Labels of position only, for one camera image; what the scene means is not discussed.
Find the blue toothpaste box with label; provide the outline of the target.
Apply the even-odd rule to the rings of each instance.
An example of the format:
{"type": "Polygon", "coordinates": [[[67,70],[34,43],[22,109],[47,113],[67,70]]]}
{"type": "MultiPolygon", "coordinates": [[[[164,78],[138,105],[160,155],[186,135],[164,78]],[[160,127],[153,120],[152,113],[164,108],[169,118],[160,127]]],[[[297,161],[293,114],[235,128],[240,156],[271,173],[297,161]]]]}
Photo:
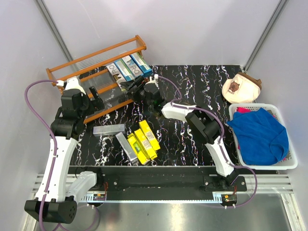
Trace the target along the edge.
{"type": "Polygon", "coordinates": [[[128,68],[128,66],[124,63],[122,59],[118,59],[115,61],[116,67],[119,69],[123,77],[126,81],[131,81],[135,79],[134,74],[132,71],[128,68]]]}

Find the blue toothpaste box plain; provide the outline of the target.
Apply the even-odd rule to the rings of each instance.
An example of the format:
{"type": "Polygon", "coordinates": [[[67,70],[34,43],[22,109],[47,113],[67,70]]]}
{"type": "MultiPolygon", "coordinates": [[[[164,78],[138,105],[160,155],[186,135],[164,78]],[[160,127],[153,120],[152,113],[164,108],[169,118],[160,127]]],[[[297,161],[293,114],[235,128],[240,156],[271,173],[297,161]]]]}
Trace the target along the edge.
{"type": "Polygon", "coordinates": [[[139,68],[139,66],[136,64],[136,62],[131,58],[131,56],[125,56],[122,58],[124,63],[127,65],[129,70],[133,73],[134,77],[140,77],[143,76],[143,72],[139,68]]]}

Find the silver black toothpaste box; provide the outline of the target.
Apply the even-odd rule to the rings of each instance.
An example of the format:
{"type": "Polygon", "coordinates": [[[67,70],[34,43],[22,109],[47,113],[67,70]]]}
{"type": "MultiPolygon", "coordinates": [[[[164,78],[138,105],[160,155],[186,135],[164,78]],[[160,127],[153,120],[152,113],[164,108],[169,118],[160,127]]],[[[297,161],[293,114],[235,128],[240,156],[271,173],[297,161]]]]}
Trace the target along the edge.
{"type": "Polygon", "coordinates": [[[120,87],[121,91],[126,91],[122,86],[121,83],[122,82],[126,82],[125,78],[123,77],[122,73],[119,71],[119,69],[117,68],[117,66],[114,63],[111,63],[109,65],[106,66],[106,68],[108,69],[109,73],[111,74],[111,76],[113,77],[113,79],[115,80],[115,82],[118,84],[118,86],[120,87]]]}

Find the yellow toothpaste box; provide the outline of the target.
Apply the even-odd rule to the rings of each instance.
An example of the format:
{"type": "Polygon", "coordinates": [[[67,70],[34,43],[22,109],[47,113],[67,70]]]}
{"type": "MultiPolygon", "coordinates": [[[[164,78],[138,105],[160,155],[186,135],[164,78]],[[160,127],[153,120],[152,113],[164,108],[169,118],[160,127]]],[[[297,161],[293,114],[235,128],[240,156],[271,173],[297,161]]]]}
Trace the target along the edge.
{"type": "Polygon", "coordinates": [[[147,138],[147,140],[149,141],[149,143],[151,144],[151,146],[153,147],[153,149],[155,151],[158,151],[160,149],[160,145],[158,140],[156,139],[154,133],[152,132],[150,126],[148,125],[146,120],[143,120],[141,122],[139,122],[140,128],[143,131],[145,137],[147,138]]]}
{"type": "Polygon", "coordinates": [[[154,160],[157,158],[157,154],[155,150],[153,149],[152,145],[144,135],[143,131],[141,129],[138,129],[134,131],[134,135],[136,136],[137,140],[140,142],[142,148],[145,151],[145,154],[148,158],[151,160],[154,160]]]}
{"type": "Polygon", "coordinates": [[[134,134],[128,135],[128,142],[132,147],[136,157],[142,165],[146,165],[150,159],[146,156],[145,151],[143,150],[140,142],[137,140],[134,134]]]}

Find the silver toothpaste box angled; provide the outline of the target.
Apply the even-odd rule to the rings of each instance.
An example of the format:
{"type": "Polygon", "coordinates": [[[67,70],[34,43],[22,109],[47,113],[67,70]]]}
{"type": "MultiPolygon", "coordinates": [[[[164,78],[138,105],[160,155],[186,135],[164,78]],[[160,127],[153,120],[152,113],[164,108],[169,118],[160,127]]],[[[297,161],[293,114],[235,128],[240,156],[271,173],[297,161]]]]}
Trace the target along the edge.
{"type": "Polygon", "coordinates": [[[131,162],[131,165],[132,166],[137,165],[138,158],[137,158],[134,150],[132,149],[131,145],[129,144],[128,140],[124,136],[124,134],[122,132],[120,132],[120,133],[116,134],[116,138],[119,141],[119,143],[120,143],[121,147],[123,148],[124,152],[128,156],[128,159],[131,162]]]}

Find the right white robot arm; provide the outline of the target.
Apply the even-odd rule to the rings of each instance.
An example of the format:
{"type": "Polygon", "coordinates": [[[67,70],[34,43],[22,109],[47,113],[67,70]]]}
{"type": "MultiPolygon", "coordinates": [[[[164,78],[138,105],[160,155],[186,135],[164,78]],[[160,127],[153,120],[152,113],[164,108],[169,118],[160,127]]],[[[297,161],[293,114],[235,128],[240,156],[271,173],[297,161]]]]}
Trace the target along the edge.
{"type": "Polygon", "coordinates": [[[155,74],[149,81],[143,77],[120,83],[128,96],[135,102],[142,101],[150,106],[152,112],[157,117],[175,119],[188,123],[192,130],[193,137],[204,143],[208,149],[216,172],[221,177],[218,179],[219,187],[222,190],[229,191],[236,184],[238,176],[235,165],[230,160],[223,142],[224,127],[222,122],[210,111],[197,105],[178,104],[179,98],[167,101],[160,94],[158,80],[163,79],[170,82],[169,79],[155,74]]]}

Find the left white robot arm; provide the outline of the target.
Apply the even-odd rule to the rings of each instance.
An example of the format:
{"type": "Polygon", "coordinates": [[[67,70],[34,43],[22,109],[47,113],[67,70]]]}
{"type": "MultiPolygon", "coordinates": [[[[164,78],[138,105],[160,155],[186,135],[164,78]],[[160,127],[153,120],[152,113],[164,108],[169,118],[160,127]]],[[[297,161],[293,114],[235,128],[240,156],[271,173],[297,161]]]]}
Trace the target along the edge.
{"type": "Polygon", "coordinates": [[[77,146],[79,135],[84,131],[86,117],[104,109],[102,99],[94,87],[90,88],[94,99],[90,99],[78,77],[53,81],[64,88],[61,106],[51,125],[42,119],[28,100],[25,101],[33,114],[46,126],[50,136],[49,157],[40,187],[32,200],[25,203],[25,212],[37,220],[41,227],[45,222],[70,224],[77,213],[77,205],[86,193],[103,187],[103,177],[92,171],[83,171],[69,186],[66,186],[69,163],[77,146]]]}

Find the orange wooden shelf rack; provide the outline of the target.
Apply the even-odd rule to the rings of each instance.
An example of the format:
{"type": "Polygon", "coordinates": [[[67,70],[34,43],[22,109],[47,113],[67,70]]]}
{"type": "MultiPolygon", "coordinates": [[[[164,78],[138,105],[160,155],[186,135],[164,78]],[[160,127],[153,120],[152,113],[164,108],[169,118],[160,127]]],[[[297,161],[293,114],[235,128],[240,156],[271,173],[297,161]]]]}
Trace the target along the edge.
{"type": "Polygon", "coordinates": [[[86,117],[84,123],[87,124],[113,111],[133,105],[133,100],[129,99],[120,89],[116,83],[116,79],[108,71],[107,65],[136,52],[141,55],[142,51],[146,49],[146,43],[139,35],[136,35],[133,38],[57,67],[47,68],[46,72],[50,80],[67,81],[71,77],[78,77],[81,86],[90,99],[93,99],[94,96],[89,88],[96,88],[98,96],[101,97],[105,108],[86,117]]]}

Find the pink cloth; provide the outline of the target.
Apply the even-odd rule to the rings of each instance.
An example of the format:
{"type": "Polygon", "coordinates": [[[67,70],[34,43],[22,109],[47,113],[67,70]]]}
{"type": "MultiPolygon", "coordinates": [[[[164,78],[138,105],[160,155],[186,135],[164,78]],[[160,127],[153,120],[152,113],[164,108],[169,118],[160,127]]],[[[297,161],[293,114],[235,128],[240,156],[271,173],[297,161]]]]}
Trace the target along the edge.
{"type": "Polygon", "coordinates": [[[236,112],[245,114],[245,113],[251,112],[251,110],[249,110],[249,109],[247,109],[247,108],[243,108],[243,107],[238,107],[238,108],[236,109],[236,112]]]}

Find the blue cloth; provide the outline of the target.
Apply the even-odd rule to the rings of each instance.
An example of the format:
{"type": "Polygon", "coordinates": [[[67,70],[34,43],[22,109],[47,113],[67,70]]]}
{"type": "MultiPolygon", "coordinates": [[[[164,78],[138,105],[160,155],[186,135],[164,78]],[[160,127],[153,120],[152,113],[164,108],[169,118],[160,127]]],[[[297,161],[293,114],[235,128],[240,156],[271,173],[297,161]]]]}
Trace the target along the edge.
{"type": "Polygon", "coordinates": [[[248,113],[235,112],[227,124],[235,133],[247,165],[274,165],[289,152],[286,128],[263,108],[248,113]]]}

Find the white plastic basket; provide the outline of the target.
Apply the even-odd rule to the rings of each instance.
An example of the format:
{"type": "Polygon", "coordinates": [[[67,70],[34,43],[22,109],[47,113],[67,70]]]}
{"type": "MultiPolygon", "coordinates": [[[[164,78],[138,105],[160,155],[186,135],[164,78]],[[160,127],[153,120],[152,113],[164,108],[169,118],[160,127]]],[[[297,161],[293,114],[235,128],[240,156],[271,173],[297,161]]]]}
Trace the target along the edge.
{"type": "MultiPolygon", "coordinates": [[[[273,117],[280,122],[283,126],[285,126],[285,122],[283,120],[282,114],[280,113],[279,109],[272,105],[272,104],[266,104],[266,103],[234,103],[229,106],[229,114],[230,114],[230,120],[234,118],[234,113],[237,111],[238,108],[245,108],[252,111],[257,111],[260,108],[265,109],[266,111],[270,112],[273,117]]],[[[279,161],[278,163],[274,165],[248,165],[246,161],[243,160],[242,152],[240,150],[240,145],[238,143],[238,139],[233,131],[233,137],[234,142],[236,146],[236,152],[238,155],[239,163],[242,166],[246,166],[255,170],[288,170],[288,169],[294,169],[298,165],[297,157],[293,148],[293,144],[291,141],[289,141],[289,151],[286,155],[286,157],[279,161]]]]}

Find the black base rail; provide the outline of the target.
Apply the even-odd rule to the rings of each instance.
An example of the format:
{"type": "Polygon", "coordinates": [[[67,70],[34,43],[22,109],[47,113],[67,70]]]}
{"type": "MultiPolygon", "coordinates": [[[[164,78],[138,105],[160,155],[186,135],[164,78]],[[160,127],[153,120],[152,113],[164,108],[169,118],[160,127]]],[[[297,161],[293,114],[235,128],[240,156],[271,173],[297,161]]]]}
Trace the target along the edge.
{"type": "Polygon", "coordinates": [[[83,170],[98,175],[91,190],[106,189],[109,202],[205,201],[212,200],[213,193],[247,191],[238,172],[225,179],[215,167],[84,167],[76,172],[83,170]]]}

